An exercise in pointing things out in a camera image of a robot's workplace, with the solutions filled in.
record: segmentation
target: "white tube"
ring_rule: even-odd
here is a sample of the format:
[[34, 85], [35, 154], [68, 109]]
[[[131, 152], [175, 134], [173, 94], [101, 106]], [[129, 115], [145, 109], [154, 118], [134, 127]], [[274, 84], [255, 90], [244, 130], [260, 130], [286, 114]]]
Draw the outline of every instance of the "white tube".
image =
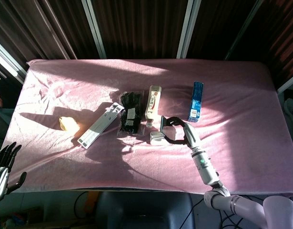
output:
[[148, 94], [148, 102], [145, 110], [146, 127], [151, 128], [152, 122], [158, 115], [161, 87], [152, 85]]
[[192, 152], [194, 163], [198, 169], [199, 175], [205, 185], [213, 185], [219, 181], [215, 168], [213, 167], [209, 157], [205, 151], [195, 148]]
[[217, 210], [231, 211], [262, 229], [267, 229], [267, 222], [262, 205], [240, 196], [224, 197], [216, 195], [211, 200], [212, 207]]

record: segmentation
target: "black chair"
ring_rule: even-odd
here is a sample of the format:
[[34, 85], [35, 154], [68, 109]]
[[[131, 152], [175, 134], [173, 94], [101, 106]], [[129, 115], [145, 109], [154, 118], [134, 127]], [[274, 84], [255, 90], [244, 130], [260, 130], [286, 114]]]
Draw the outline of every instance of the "black chair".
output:
[[[96, 207], [98, 229], [179, 229], [192, 208], [180, 192], [102, 192]], [[194, 212], [182, 229], [194, 229]]]

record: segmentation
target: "floor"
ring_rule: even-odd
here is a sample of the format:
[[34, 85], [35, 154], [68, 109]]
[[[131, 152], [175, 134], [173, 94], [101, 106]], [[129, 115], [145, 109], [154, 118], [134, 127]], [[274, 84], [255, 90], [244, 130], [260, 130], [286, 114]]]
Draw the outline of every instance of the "floor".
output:
[[[20, 212], [33, 207], [41, 207], [44, 210], [44, 221], [57, 221], [75, 219], [73, 206], [81, 191], [55, 191], [55, 192], [34, 192], [34, 193], [12, 193], [0, 202], [0, 216], [6, 216], [12, 212]], [[193, 204], [202, 199], [202, 195], [191, 194]], [[87, 195], [82, 195], [77, 202], [77, 214], [79, 217], [84, 216], [83, 207]], [[204, 202], [200, 203], [194, 209], [195, 222], [197, 229], [219, 228], [220, 217], [216, 210], [205, 206]], [[232, 220], [238, 222], [239, 217], [233, 216]], [[242, 228], [257, 229], [247, 220], [240, 224]]]

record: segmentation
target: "dark curtain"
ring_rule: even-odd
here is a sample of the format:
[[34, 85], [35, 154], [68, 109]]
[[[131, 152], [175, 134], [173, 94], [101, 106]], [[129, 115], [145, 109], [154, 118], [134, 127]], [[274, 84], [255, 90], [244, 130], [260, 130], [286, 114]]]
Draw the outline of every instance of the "dark curtain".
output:
[[223, 60], [255, 0], [202, 0], [187, 58]]
[[176, 58], [187, 0], [93, 0], [107, 58]]
[[293, 0], [265, 0], [232, 60], [266, 64], [276, 88], [293, 76]]
[[0, 44], [33, 59], [99, 58], [80, 0], [0, 0]]

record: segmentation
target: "robotic hand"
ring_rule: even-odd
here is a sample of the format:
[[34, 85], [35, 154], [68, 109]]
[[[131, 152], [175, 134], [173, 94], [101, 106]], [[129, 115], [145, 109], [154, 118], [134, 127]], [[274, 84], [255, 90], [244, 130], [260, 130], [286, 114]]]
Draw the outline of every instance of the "robotic hand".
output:
[[164, 134], [165, 126], [181, 125], [184, 131], [183, 140], [171, 140], [166, 135], [164, 138], [170, 144], [187, 145], [191, 150], [191, 156], [198, 169], [204, 184], [212, 187], [212, 190], [204, 194], [205, 204], [215, 210], [231, 211], [233, 214], [248, 219], [262, 229], [293, 229], [293, 202], [286, 197], [267, 197], [263, 206], [259, 203], [240, 196], [230, 196], [229, 191], [218, 178], [218, 173], [210, 162], [207, 153], [201, 147], [201, 140], [194, 127], [185, 123], [180, 118], [161, 118], [160, 131]]
[[21, 148], [21, 145], [15, 146], [16, 142], [13, 142], [11, 145], [0, 150], [0, 201], [4, 195], [20, 188], [26, 179], [27, 173], [23, 172], [19, 181], [15, 185], [8, 187], [9, 174], [14, 164], [15, 156]]

